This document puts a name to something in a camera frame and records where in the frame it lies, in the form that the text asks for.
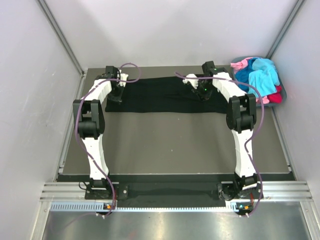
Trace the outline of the black t shirt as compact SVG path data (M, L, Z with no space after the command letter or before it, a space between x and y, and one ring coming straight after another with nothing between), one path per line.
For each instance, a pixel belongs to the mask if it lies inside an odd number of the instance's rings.
M192 92L176 76L145 78L125 86L122 102L106 101L107 113L219 113L226 114L228 102L216 89L208 100Z

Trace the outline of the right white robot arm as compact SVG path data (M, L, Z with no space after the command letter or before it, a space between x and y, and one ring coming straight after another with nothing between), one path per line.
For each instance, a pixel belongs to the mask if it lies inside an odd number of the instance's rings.
M204 79L193 79L189 74L185 83L201 100L208 100L214 90L227 101L226 124L235 144L236 167L232 184L221 184L220 196L230 201L245 198L258 186L258 174L252 161L252 136L257 122L256 96L248 94L233 82L228 71L217 68L213 61L202 66Z

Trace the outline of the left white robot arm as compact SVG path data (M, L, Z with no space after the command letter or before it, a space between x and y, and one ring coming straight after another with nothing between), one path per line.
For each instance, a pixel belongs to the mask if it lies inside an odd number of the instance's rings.
M105 119L102 103L108 95L122 94L124 86L119 82L122 79L118 68L106 66L105 73L94 80L88 93L72 103L75 138L87 154L90 167L89 181L85 185L86 200L115 196L103 150Z

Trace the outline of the pink t shirt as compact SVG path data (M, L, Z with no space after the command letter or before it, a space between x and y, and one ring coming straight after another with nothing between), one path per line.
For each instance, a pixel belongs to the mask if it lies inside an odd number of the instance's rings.
M230 67L233 69L233 72L236 74L237 72L243 70L248 66L248 61L252 59L253 57L246 57L242 59L241 61L231 63Z

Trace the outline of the dark blue t shirt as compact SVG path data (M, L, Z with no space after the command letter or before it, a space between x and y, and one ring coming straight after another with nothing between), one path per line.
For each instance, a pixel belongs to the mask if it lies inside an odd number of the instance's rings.
M248 60L248 66L239 72L235 73L235 78L238 82L249 84L249 76L254 71L253 63L257 57L253 57L252 59Z

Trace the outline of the blue-grey laundry basket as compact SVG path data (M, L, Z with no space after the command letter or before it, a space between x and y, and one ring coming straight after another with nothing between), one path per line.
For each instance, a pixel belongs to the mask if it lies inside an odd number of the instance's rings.
M260 93L262 100L256 98L258 106L274 107L285 101L287 93L280 79L275 63L261 56L242 56L233 59L230 63L233 77L240 82L240 89L246 93Z

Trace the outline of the light cyan t shirt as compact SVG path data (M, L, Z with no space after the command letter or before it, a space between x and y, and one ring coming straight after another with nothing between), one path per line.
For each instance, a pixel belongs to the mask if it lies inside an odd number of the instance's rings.
M280 81L274 62L266 58L257 58L252 63L252 69L248 76L249 85L253 86L261 97L275 94Z

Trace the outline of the red t shirt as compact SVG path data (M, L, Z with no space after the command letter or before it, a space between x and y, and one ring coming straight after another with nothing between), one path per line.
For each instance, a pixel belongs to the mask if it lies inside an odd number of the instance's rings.
M280 104L283 100L281 95L282 87L278 85L275 88L276 88L276 92L269 94L267 96L267 99L269 100L270 103Z

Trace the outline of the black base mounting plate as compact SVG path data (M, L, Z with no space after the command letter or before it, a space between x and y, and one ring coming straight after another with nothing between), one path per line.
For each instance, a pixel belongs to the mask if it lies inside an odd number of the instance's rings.
M213 200L258 199L261 185L238 190L233 182L120 182L113 184L116 200L139 196L208 196Z

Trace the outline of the left aluminium corner post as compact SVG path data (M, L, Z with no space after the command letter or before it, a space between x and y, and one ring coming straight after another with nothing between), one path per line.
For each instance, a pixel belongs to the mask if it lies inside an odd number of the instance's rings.
M67 53L69 59L71 60L73 66L75 67L76 71L83 76L85 71L81 67L80 62L76 58L70 44L67 41L61 27L59 26L56 18L54 17L49 5L45 0L36 0L35 1L39 8L41 9L42 13L44 14L45 18L48 20L53 32L55 33L56 37L58 38L59 42L61 43L63 49Z

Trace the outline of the aluminium corner post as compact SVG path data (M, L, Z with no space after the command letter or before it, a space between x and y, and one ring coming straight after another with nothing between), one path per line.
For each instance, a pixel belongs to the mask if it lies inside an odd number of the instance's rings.
M289 15L286 17L284 23L282 24L282 27L280 28L280 31L276 35L276 38L274 39L270 49L268 50L265 56L267 59L271 59L274 56L305 3L306 0L296 0L294 2L294 5L290 10Z
M59 42L61 43L63 49L67 53L69 59L71 60L73 66L75 67L76 71L83 76L85 71L81 67L80 62L76 58L70 44L67 41L61 27L59 26L56 18L54 17L49 5L45 0L36 0L35 1L39 8L41 9L42 13L44 14L45 18L48 20L53 32L55 33L56 37L58 38Z

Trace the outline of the right aluminium corner post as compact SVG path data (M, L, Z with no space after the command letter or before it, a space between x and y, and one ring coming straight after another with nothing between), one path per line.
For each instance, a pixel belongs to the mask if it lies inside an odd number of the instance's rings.
M286 17L284 23L282 24L282 27L280 28L280 31L276 35L276 38L274 39L270 49L268 50L265 56L267 59L271 59L274 56L305 3L306 0L296 0L294 2L294 5L290 10L289 15Z

